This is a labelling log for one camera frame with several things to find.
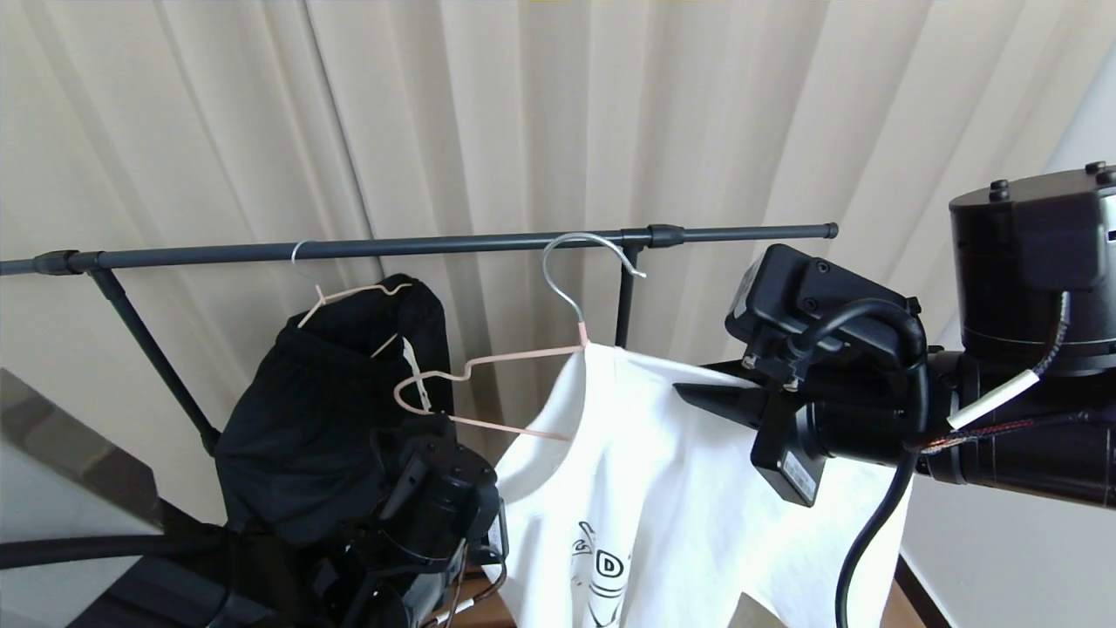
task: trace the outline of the beige curtain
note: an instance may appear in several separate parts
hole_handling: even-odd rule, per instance
[[[6,2],[0,21],[4,258],[834,220],[836,240],[795,245],[918,294],[934,337],[955,326],[946,202],[1043,167],[1116,2]],[[721,321],[762,247],[641,257],[629,347],[739,356]],[[615,260],[555,258],[610,342]],[[575,338],[537,253],[300,267],[327,289],[420,277],[455,366]],[[219,427],[314,299],[283,262],[118,274]],[[221,521],[212,465],[92,281],[0,289],[4,366]],[[482,374],[461,414],[526,424],[557,368]],[[469,438],[492,457],[507,443]]]

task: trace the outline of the metal hanger hook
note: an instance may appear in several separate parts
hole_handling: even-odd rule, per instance
[[[298,242],[297,244],[295,244],[295,248],[292,248],[290,250],[290,264],[295,267],[295,272],[296,273],[301,274],[301,276],[306,277],[307,279],[310,279],[311,281],[314,281],[314,284],[318,284],[320,281],[318,281],[318,279],[316,279],[316,278],[307,274],[306,272],[304,272],[302,269],[298,267],[298,261],[296,260],[296,258],[298,255],[298,249],[302,248],[302,244],[305,244],[306,242],[312,242],[312,241],[314,240],[302,240],[302,241]]]
[[[581,311],[581,306],[578,305],[576,300],[574,300],[568,293],[564,292],[561,288],[559,288],[555,283],[554,278],[550,276],[550,269],[547,267],[547,259],[549,259],[550,257],[550,251],[552,251],[555,247],[557,247],[558,244],[569,240],[590,240],[599,243],[600,245],[607,247],[608,249],[610,249],[613,252],[616,253],[616,257],[620,258],[620,263],[624,264],[624,269],[627,270],[629,273],[635,274],[636,277],[647,276],[646,272],[641,272],[635,269],[635,265],[632,264],[632,260],[629,260],[627,255],[624,254],[624,251],[620,250],[620,247],[616,245],[615,243],[605,238],[602,238],[596,233],[586,233],[585,231],[574,231],[570,233],[562,233],[557,238],[550,240],[550,243],[548,243],[547,247],[542,249],[542,278],[547,280],[547,284],[550,286],[550,289],[555,290],[555,293],[562,297],[562,299],[565,299],[566,302],[568,302],[570,307],[574,308],[574,312],[577,313],[578,323],[585,322],[585,313]]]

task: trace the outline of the white t-shirt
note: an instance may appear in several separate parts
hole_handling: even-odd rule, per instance
[[[749,463],[756,433],[685,404],[676,383],[745,386],[590,345],[530,425],[573,441],[520,436],[500,460],[500,596],[519,628],[721,628],[741,592],[788,628],[834,625],[841,561],[892,470],[833,460],[812,509],[783,502]],[[860,560],[853,628],[879,625],[905,514],[906,501]]]

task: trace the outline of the clothing rail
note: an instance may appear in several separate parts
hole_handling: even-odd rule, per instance
[[[645,248],[668,248],[686,242],[715,242],[742,240],[775,240],[799,238],[835,238],[837,224],[801,224],[785,226],[728,226],[716,229],[685,229],[674,224],[650,224],[642,229],[593,231],[616,243],[635,265]],[[450,252],[489,252],[500,250],[541,249],[561,231],[540,233],[509,233],[487,235],[448,235],[434,238],[398,238],[386,240],[307,241],[298,249],[299,259],[340,259],[349,257],[386,257],[400,254],[439,254]],[[116,309],[121,321],[140,345],[144,356],[162,378],[186,417],[198,428],[202,445],[212,456],[221,433],[209,423],[162,348],[132,305],[124,286],[116,278],[116,268],[148,268],[154,265],[187,265],[195,263],[232,263],[240,261],[289,260],[297,242],[253,244],[225,244],[179,247],[121,251],[54,250],[31,259],[0,261],[0,276],[4,274],[89,274],[100,292]],[[570,241],[561,248],[581,248],[595,242]],[[628,323],[632,318],[632,274],[620,267],[619,307],[616,312],[616,347],[627,345]]]

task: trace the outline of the pink hanger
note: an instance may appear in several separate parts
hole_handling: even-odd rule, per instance
[[[311,241],[311,240],[302,240],[302,241],[298,242],[297,244],[295,244],[295,248],[291,249],[291,251],[290,251],[290,263],[291,263],[291,265],[295,267],[295,271],[298,272],[299,274],[306,277],[307,279],[310,279],[311,281],[314,281],[314,289],[315,289],[315,291],[318,292],[318,301],[315,302],[314,307],[311,307],[310,310],[306,312],[306,317],[302,317],[302,320],[298,322],[298,329],[302,329],[302,326],[305,326],[306,322],[310,320],[310,317],[314,317],[315,313],[318,311],[318,309],[323,305],[326,305],[328,302],[333,302],[335,300],[345,298],[346,296],[352,296],[352,294],[354,294],[354,293],[356,293],[358,291],[364,291],[364,290],[379,290],[379,291],[386,293],[387,296],[393,296],[393,294],[395,294],[395,292],[400,291],[401,289],[411,287],[411,283],[400,283],[400,284],[395,286],[394,288],[392,288],[392,289],[387,289],[387,288],[385,288],[384,286],[382,286],[379,283],[374,283],[374,284],[371,284],[371,286],[363,286],[363,287],[359,287],[359,288],[349,288],[347,290],[341,290],[339,292],[334,292],[334,293],[329,293],[329,294],[321,293],[321,286],[318,284],[318,280],[315,279],[314,277],[307,274],[306,272],[302,272],[301,270],[299,270],[298,269],[298,263],[295,261],[295,255],[298,254],[298,249],[302,244],[305,244],[306,242],[309,242],[309,241]],[[383,351],[388,345],[391,345],[391,342],[393,340],[395,340],[395,337],[392,337],[386,344],[384,344],[383,347],[381,347],[379,349],[377,349],[376,354],[373,354],[372,357],[375,358],[376,355],[379,354],[381,351]]]
[[[432,415],[433,413],[423,410],[421,408],[415,408],[414,406],[411,406],[410,404],[407,404],[406,402],[404,402],[403,400],[403,396],[402,396],[403,389],[406,388],[406,387],[408,387],[408,386],[411,386],[411,385],[413,385],[413,384],[415,384],[415,383],[425,380],[427,378],[442,378],[442,379],[446,379],[446,380],[451,380],[451,381],[466,381],[469,378],[472,377],[472,375],[473,375],[473,367],[475,367],[477,365],[491,365],[493,363],[509,363],[509,361],[512,361],[512,360],[531,360],[533,358],[550,358],[552,356],[570,356],[570,355],[574,355],[574,354],[578,354],[578,352],[585,351],[585,347],[587,345],[589,345],[589,334],[588,334],[588,331],[585,328],[585,313],[581,311],[581,307],[577,303],[576,300],[574,300],[573,298],[570,298],[570,296],[568,293],[564,292],[560,288],[558,288],[558,286],[555,283],[555,280],[550,277],[550,270],[547,268],[547,259],[550,257],[550,251],[552,251],[555,249],[555,247],[557,247],[558,244],[560,244],[561,242],[565,242],[567,240],[591,240],[591,241],[598,242],[598,243],[600,243],[603,245],[606,245],[609,249],[612,249],[612,251],[615,252],[617,257],[620,258],[620,262],[624,263],[624,269],[625,270],[627,270],[628,272],[631,272],[632,274],[635,274],[637,277],[646,277],[647,276],[645,272],[641,272],[641,271],[636,270],[634,265],[632,265],[632,261],[628,260],[627,255],[624,254],[624,251],[622,251],[618,245],[616,245],[613,242],[606,240],[605,238],[602,238],[600,235],[598,235],[596,233],[585,233],[585,232],[577,231],[577,232],[573,232],[573,233],[562,233],[561,235],[558,235],[554,240],[550,240],[550,243],[548,243],[547,247],[545,249],[542,249],[542,277],[543,277],[543,279],[546,279],[547,284],[550,286],[550,289],[552,289],[555,291],[555,293],[557,293],[562,299],[565,299],[566,302],[569,302],[570,306],[574,308],[574,311],[577,313],[577,334],[578,334],[578,337],[580,339],[580,344],[579,345],[570,346],[570,347],[558,347],[558,348],[555,348],[555,349],[539,349],[539,350],[536,350],[536,351],[520,351],[520,352],[517,352],[517,354],[503,354],[503,355],[500,355],[500,356],[489,356],[487,358],[474,358],[474,359],[465,363],[464,374],[462,374],[460,376],[444,374],[442,371],[425,371],[425,373],[419,374],[417,376],[413,376],[413,377],[410,377],[410,378],[401,381],[395,387],[395,403],[398,404],[400,406],[402,406],[404,409],[406,409],[406,410],[408,410],[411,413],[414,413],[416,415]],[[493,423],[488,423],[488,422],[478,422],[475,419],[466,419],[466,418],[463,418],[463,417],[450,416],[450,419],[452,419],[452,421],[454,421],[454,422],[456,422],[459,424],[465,424],[465,425],[482,427],[482,428],[487,428],[487,429],[496,429],[496,431],[500,431],[500,432],[511,432],[511,433],[514,433],[514,434],[526,434],[528,436],[539,436],[539,437],[542,437],[542,438],[554,438],[556,441],[569,441],[569,437],[567,437],[567,436],[562,436],[560,434],[551,434],[551,433],[548,433],[548,432],[537,432],[537,431],[533,431],[533,429],[522,429],[522,428],[509,427],[509,426],[506,426],[506,425],[493,424]]]

